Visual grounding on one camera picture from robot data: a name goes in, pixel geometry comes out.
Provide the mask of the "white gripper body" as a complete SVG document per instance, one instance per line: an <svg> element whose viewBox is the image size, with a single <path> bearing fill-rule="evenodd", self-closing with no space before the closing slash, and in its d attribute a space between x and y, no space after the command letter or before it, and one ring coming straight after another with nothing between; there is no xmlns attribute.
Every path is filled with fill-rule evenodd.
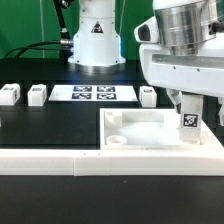
<svg viewBox="0 0 224 224"><path fill-rule="evenodd" d="M134 30L145 80L152 86L224 97L224 32L197 45L198 54L173 56L159 44L155 17Z"/></svg>

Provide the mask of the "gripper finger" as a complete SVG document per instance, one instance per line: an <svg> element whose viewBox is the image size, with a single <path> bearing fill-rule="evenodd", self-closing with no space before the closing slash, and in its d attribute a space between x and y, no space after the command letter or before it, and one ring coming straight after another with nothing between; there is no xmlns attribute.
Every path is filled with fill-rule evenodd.
<svg viewBox="0 0 224 224"><path fill-rule="evenodd" d="M166 93L174 105L175 111L181 113L181 103L182 103L182 92L179 90L167 89Z"/></svg>
<svg viewBox="0 0 224 224"><path fill-rule="evenodd" d="M220 109L218 112L220 125L224 127L224 97L218 97Z"/></svg>

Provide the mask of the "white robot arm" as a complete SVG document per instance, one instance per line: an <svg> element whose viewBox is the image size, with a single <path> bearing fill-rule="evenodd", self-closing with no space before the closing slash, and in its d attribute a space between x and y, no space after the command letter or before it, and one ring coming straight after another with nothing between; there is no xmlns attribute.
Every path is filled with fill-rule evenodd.
<svg viewBox="0 0 224 224"><path fill-rule="evenodd" d="M71 65L89 72L121 65L114 0L80 0ZM224 3L153 0L154 16L134 30L145 80L181 105L182 92L219 99L224 126Z"/></svg>

